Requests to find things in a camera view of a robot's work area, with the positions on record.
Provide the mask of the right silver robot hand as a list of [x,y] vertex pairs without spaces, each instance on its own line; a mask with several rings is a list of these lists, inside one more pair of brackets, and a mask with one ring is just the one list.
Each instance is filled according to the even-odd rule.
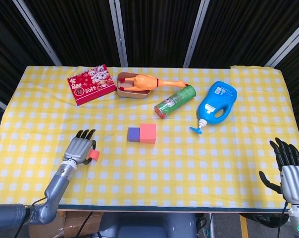
[[262,171],[258,172],[259,177],[267,188],[281,194],[288,203],[299,205],[299,151],[278,137],[269,143],[275,153],[281,182],[280,185],[271,183]]

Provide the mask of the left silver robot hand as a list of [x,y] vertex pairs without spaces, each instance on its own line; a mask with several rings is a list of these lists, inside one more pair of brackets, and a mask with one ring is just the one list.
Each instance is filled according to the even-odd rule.
[[88,165],[93,160],[89,152],[96,148],[96,141],[91,140],[95,131],[95,129],[78,131],[69,143],[62,160],[73,160],[77,165]]

